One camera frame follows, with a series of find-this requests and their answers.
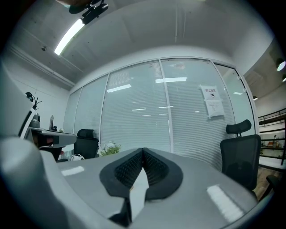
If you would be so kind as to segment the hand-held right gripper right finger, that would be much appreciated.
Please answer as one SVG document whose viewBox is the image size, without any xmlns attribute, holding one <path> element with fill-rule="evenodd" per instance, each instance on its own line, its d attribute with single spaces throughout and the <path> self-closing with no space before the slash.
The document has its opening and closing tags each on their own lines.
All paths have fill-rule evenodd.
<svg viewBox="0 0 286 229">
<path fill-rule="evenodd" d="M 182 184 L 182 169 L 173 161 L 148 148 L 143 148 L 143 169 L 149 185 L 145 200 L 168 198 Z"/>
</svg>

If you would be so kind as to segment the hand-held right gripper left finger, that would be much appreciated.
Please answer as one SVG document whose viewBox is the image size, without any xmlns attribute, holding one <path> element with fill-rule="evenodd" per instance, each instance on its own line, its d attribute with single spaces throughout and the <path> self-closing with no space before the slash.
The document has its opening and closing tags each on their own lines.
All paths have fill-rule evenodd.
<svg viewBox="0 0 286 229">
<path fill-rule="evenodd" d="M 119 213 L 109 219 L 123 227 L 132 222 L 130 205 L 130 189 L 143 168 L 143 149 L 131 150 L 125 156 L 107 164 L 100 171 L 100 181 L 108 194 L 113 197 L 123 198 Z"/>
</svg>

